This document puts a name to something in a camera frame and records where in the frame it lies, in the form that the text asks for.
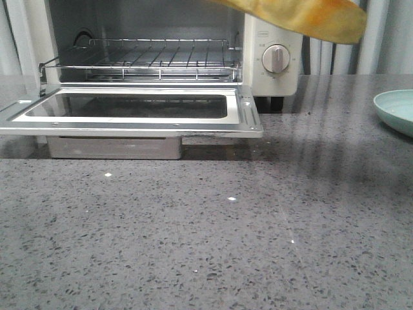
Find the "white toaster oven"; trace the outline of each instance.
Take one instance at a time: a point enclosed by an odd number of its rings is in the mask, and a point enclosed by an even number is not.
[[[207,0],[25,1],[39,95],[0,133],[56,158],[181,156],[183,136],[260,138],[254,96],[293,94],[302,37]]]

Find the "light blue plate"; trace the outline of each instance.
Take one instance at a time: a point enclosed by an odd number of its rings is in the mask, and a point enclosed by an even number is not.
[[[413,138],[413,89],[378,94],[374,105],[388,126]]]

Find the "metal wire rack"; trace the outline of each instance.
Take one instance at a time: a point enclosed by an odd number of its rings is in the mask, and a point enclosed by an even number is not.
[[[65,81],[236,81],[240,50],[220,39],[90,39],[39,69],[43,80],[59,68]]]

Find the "white knob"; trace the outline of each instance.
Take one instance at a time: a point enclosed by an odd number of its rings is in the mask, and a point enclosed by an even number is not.
[[[290,63],[290,52],[283,45],[271,45],[263,54],[263,66],[272,73],[281,73]]]

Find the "yellow cloth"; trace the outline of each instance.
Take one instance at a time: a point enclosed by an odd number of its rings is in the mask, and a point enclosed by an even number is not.
[[[357,43],[367,15],[349,0],[212,0],[281,28],[335,43]]]

